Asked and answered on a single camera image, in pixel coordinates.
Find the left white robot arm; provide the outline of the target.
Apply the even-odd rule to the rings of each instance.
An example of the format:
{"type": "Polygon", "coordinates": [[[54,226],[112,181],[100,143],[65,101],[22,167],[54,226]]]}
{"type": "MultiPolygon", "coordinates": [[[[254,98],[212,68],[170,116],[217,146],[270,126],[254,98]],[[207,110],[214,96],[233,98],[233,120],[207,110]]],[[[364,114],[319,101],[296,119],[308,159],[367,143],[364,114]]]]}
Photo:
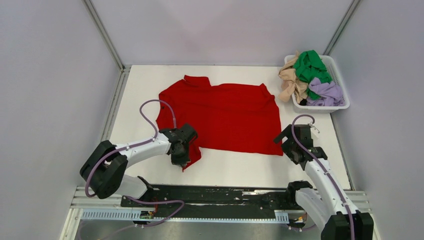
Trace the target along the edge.
{"type": "Polygon", "coordinates": [[[85,195],[106,199],[116,194],[131,197],[142,207],[149,206],[153,201],[150,184],[141,176],[127,175],[127,168],[162,155],[170,156],[173,165],[185,167],[191,161],[189,151],[197,137],[195,129],[186,123],[180,128],[156,130],[141,141],[100,142],[79,171],[85,180],[85,195]]]}

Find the red t shirt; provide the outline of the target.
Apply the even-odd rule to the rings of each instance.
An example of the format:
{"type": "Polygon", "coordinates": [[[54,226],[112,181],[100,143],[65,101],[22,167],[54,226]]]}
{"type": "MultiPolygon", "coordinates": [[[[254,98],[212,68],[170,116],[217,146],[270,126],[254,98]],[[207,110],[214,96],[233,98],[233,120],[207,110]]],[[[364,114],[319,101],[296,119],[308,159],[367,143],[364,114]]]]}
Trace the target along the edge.
{"type": "Polygon", "coordinates": [[[282,156],[281,118],[275,96],[264,84],[211,85],[206,76],[188,76],[161,91],[159,129],[189,124],[197,139],[189,147],[188,167],[202,158],[201,149],[282,156]]]}

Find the green t shirt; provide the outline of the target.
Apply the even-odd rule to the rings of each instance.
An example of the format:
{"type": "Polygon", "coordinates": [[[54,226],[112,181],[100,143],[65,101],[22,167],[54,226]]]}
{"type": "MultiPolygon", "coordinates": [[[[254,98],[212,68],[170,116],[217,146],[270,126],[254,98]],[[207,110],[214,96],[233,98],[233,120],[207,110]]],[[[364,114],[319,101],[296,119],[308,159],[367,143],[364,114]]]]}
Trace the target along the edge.
{"type": "Polygon", "coordinates": [[[326,65],[315,50],[302,52],[295,61],[293,68],[295,75],[309,85],[314,78],[319,79],[320,84],[330,83],[333,78],[329,74],[326,65]]]}

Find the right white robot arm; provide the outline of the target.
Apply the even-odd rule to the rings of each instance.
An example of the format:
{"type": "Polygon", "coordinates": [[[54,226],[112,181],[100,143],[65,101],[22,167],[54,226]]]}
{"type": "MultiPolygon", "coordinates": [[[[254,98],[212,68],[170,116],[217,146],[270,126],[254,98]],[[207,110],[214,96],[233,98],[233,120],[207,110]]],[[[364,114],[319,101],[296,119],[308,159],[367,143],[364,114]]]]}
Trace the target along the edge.
{"type": "Polygon", "coordinates": [[[286,204],[301,207],[320,230],[322,240],[371,240],[374,220],[362,212],[333,175],[325,151],[314,146],[312,126],[290,124],[275,139],[283,153],[309,176],[312,183],[288,184],[286,204]]]}

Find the lilac t shirt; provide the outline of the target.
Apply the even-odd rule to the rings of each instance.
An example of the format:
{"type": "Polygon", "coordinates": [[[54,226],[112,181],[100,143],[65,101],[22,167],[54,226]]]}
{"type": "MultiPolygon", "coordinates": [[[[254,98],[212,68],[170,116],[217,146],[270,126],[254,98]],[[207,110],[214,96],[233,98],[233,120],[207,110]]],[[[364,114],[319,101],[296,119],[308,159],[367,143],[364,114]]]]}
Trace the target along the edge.
{"type": "Polygon", "coordinates": [[[315,77],[309,83],[308,89],[311,91],[311,94],[316,94],[318,98],[312,99],[311,96],[308,96],[306,99],[307,106],[339,107],[345,105],[343,90],[334,81],[321,83],[321,81],[315,77]]]}

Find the beige t shirt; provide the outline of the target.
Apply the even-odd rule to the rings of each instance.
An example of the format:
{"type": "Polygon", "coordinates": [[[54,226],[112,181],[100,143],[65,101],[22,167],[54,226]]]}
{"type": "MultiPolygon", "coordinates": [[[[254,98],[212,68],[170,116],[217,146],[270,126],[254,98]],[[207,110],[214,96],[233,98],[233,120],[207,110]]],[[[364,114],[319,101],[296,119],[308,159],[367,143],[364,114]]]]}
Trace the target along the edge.
{"type": "Polygon", "coordinates": [[[293,94],[297,104],[300,104],[301,101],[306,100],[308,97],[306,90],[309,85],[297,77],[296,69],[294,68],[299,55],[300,53],[296,51],[294,58],[285,63],[278,73],[279,78],[282,80],[282,91],[278,98],[285,103],[290,100],[293,94]]]}

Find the aluminium frame rail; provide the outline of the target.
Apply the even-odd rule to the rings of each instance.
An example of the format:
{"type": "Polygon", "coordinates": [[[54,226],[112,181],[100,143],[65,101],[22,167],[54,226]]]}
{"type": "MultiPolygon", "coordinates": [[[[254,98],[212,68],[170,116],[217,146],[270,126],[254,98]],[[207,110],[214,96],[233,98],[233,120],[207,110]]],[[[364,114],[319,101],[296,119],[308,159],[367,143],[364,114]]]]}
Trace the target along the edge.
{"type": "Polygon", "coordinates": [[[152,207],[119,207],[121,195],[105,199],[87,197],[78,187],[72,198],[69,213],[60,238],[62,240],[319,240],[321,232],[312,218],[305,215],[290,219],[288,224],[276,223],[217,223],[173,222],[184,201],[161,221],[82,220],[84,210],[136,210],[147,211],[155,217],[152,207]]]}

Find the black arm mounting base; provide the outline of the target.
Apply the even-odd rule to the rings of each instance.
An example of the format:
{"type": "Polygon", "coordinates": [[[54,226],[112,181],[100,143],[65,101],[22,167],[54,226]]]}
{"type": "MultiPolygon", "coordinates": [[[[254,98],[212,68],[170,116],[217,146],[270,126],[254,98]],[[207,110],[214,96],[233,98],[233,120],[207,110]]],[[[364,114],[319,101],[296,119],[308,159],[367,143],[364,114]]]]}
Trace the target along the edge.
{"type": "Polygon", "coordinates": [[[120,197],[118,207],[154,208],[155,217],[167,217],[184,202],[175,214],[184,219],[275,219],[278,211],[286,212],[289,219],[305,215],[295,203],[291,188],[254,188],[224,186],[194,186],[154,184],[147,195],[136,203],[120,197]]]}

